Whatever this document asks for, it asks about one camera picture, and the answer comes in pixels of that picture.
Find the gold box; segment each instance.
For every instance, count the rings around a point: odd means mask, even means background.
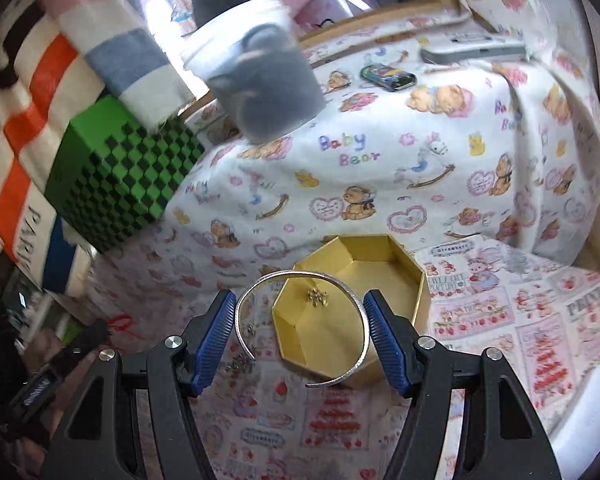
[[[343,235],[300,260],[294,269],[338,277],[362,299],[378,288],[398,316],[422,333],[429,314],[427,279],[416,261],[389,235]],[[327,306],[313,306],[307,291],[328,294]],[[282,358],[322,377],[346,372],[362,351],[362,323],[353,304],[323,280],[287,280],[272,309]],[[373,343],[360,369],[344,382],[359,388],[383,377]]]

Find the fabric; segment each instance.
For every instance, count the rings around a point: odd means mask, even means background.
[[[12,2],[0,19],[0,242],[54,292],[80,294],[91,257],[64,240],[43,190],[69,119],[103,90],[35,0]]]
[[[240,294],[261,275],[291,268],[324,237],[392,234],[429,271],[432,333],[458,349],[502,349],[552,427],[600,362],[600,330],[588,325],[600,323],[600,275],[564,266],[600,200],[600,109],[582,69],[561,50],[547,55],[538,37],[531,41],[539,59],[529,63],[418,62],[420,46],[436,35],[484,33],[461,1],[460,14],[369,27],[305,52],[311,62],[334,59],[315,70],[330,102],[279,140],[248,144],[217,103],[194,115],[193,129],[215,147],[161,221],[99,257],[89,278],[86,305],[117,320],[117,347],[134,351],[180,333],[218,289]],[[499,1],[490,3],[494,13],[507,10]],[[358,76],[372,62],[414,72],[419,84],[385,92]],[[456,240],[476,232],[496,240]],[[449,242],[457,244],[451,256],[433,249]],[[270,308],[280,286],[257,292],[245,309],[260,361],[243,374],[223,372],[239,353],[232,339],[213,385],[192,402],[216,474],[381,478],[408,402],[384,382],[305,389],[306,378],[278,354]],[[472,315],[449,312],[451,301]],[[489,306],[495,321],[476,314]],[[594,343],[580,345],[579,333]],[[560,371],[553,382],[534,366],[538,348],[551,344]],[[453,470],[461,400],[454,394],[439,478]],[[354,430],[320,434],[316,422],[334,402],[347,405]]]
[[[69,122],[45,196],[104,253],[160,218],[203,152],[176,121],[150,136],[107,96]]]
[[[194,100],[142,19],[120,0],[41,1],[109,91],[147,130]]]

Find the small jewelry piece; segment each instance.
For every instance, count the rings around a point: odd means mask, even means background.
[[[307,388],[326,388],[327,386],[335,386],[336,384],[340,384],[342,381],[351,377],[362,366],[362,361],[365,360],[366,353],[369,350],[370,330],[369,330],[369,320],[368,320],[368,317],[366,316],[365,307],[362,305],[362,301],[360,301],[360,298],[357,297],[356,293],[353,292],[353,290],[350,288],[349,285],[342,282],[338,278],[331,276],[330,274],[325,274],[323,272],[312,272],[310,270],[279,270],[277,272],[272,272],[271,274],[267,274],[266,276],[263,276],[262,278],[260,278],[257,282],[253,283],[253,285],[249,286],[247,288],[247,290],[245,290],[244,293],[241,295],[241,297],[238,298],[238,301],[235,303],[234,328],[235,328],[235,335],[237,335],[237,337],[238,337],[238,343],[240,343],[242,350],[244,350],[244,353],[246,354],[247,359],[251,363],[253,363],[256,360],[256,357],[255,357],[255,355],[253,355],[253,352],[247,346],[247,343],[245,342],[244,337],[242,336],[242,332],[240,330],[240,307],[245,302],[245,300],[249,297],[249,295],[255,289],[260,287],[261,285],[264,285],[265,283],[269,283],[269,282],[277,282],[279,280],[287,280],[289,278],[303,278],[305,280],[309,279],[312,282],[314,282],[316,279],[318,279],[318,280],[324,280],[325,282],[331,283],[331,285],[336,286],[341,292],[344,293],[344,295],[349,299],[349,301],[356,308],[356,311],[358,312],[358,315],[360,316],[360,321],[362,322],[363,344],[362,344],[362,352],[360,352],[360,357],[358,358],[356,363],[347,372],[342,374],[340,377],[336,377],[335,379],[332,379],[330,381],[325,381],[323,383],[306,384],[305,386]],[[317,306],[317,303],[327,306],[326,294],[323,292],[320,292],[317,288],[313,288],[308,291],[308,299],[312,303],[313,303],[313,298],[316,299],[314,306]]]
[[[239,374],[251,373],[253,370],[253,362],[247,354],[244,352],[240,352],[237,356],[234,356],[231,359],[231,364],[228,364],[224,367],[224,372],[237,372]]]
[[[326,292],[320,292],[317,288],[310,288],[306,292],[307,299],[309,303],[311,303],[315,308],[318,308],[318,305],[327,306],[328,299]]]

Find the printed fabric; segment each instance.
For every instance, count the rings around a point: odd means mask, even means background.
[[[154,130],[195,100],[144,21],[126,2],[41,2],[107,89],[147,130]]]
[[[36,0],[0,18],[0,243],[36,285],[79,296],[89,253],[63,236],[44,196],[65,128],[104,83]]]
[[[371,42],[315,70],[327,107],[281,139],[253,146],[217,103],[197,112],[191,126],[213,148],[161,221],[98,257],[89,278],[85,305],[110,319],[120,349],[180,333],[219,289],[240,294],[325,237],[391,234],[427,269],[432,335],[463,351],[500,348],[547,429],[554,425],[600,362],[600,275],[565,266],[600,201],[600,107],[584,68],[535,33],[530,62],[419,62],[436,38],[485,33],[468,18],[472,2],[461,1],[464,14],[398,20],[307,51],[315,62]],[[537,3],[478,1],[494,16],[503,11],[509,34],[507,13]],[[418,83],[378,88],[358,76],[372,62],[413,72]],[[476,233],[490,240],[466,238]],[[435,251],[449,243],[455,253]],[[218,478],[382,478],[408,401],[384,382],[305,389],[278,354],[270,308],[280,286],[245,309],[260,361],[224,372],[239,350],[232,339],[213,385],[192,402]],[[453,472],[461,400],[454,396],[440,479]],[[336,426],[325,424],[333,406]]]

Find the bedsheet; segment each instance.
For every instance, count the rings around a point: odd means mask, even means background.
[[[516,356],[514,367],[523,378],[524,370],[532,370],[525,352],[535,351],[524,345],[536,332],[561,341],[558,354],[570,363],[570,380],[557,393],[545,394],[543,386],[532,397],[548,426],[560,416],[563,399],[600,360],[600,350],[571,351],[564,335],[578,324],[574,314],[565,314],[572,303],[567,299],[583,289],[561,296],[558,284],[552,285],[552,276],[564,269],[590,284],[585,271],[563,264],[579,252],[600,201],[600,108],[582,69],[556,47],[538,0],[460,1],[460,13],[397,20],[307,51],[311,62],[322,63],[315,75],[328,104],[316,120],[281,139],[253,146],[215,102],[197,112],[192,127],[213,148],[180,186],[162,221],[100,256],[91,271],[86,301],[112,320],[120,349],[141,349],[180,333],[219,289],[239,294],[261,275],[291,268],[325,237],[388,233],[416,251],[431,283],[440,282],[433,290],[444,297],[432,306],[430,329],[441,340],[477,349],[506,346],[510,336],[517,349],[506,355]],[[418,61],[419,48],[438,36],[484,34],[471,12],[494,30],[524,38],[531,60],[455,66]],[[363,48],[335,59],[355,45]],[[375,87],[358,76],[370,62],[414,72],[418,85],[394,93]],[[281,74],[280,84],[293,82]],[[478,301],[476,309],[497,304],[498,315],[495,322],[485,317],[484,324],[477,318],[469,339],[462,329],[467,323],[456,320],[453,310],[450,318],[447,313],[459,297],[444,288],[446,264],[422,255],[446,242],[466,243],[474,233],[493,240],[471,238],[471,261],[464,255],[445,261],[449,269],[469,274],[459,290],[462,298],[475,298],[463,301]],[[483,244],[500,256],[476,253]],[[518,282],[522,295],[512,292]],[[355,392],[306,391],[304,378],[280,362],[269,314],[277,290],[273,285],[256,294],[247,309],[261,362],[247,374],[219,374],[193,403],[216,473],[241,479],[381,478],[405,402],[385,384]],[[532,298],[525,306],[530,312],[518,307],[516,298],[524,302],[525,294]],[[561,314],[536,313],[544,303]],[[547,319],[559,320],[558,328],[545,326]],[[536,321],[535,328],[522,329]],[[592,330],[600,333],[586,323],[581,332]],[[600,335],[595,338],[590,347],[600,349]],[[231,341],[225,361],[237,351]],[[533,388],[535,380],[523,383]],[[331,397],[350,407],[356,431],[321,436],[312,430]],[[547,410],[543,399],[551,400]],[[439,478],[452,471],[448,445]]]

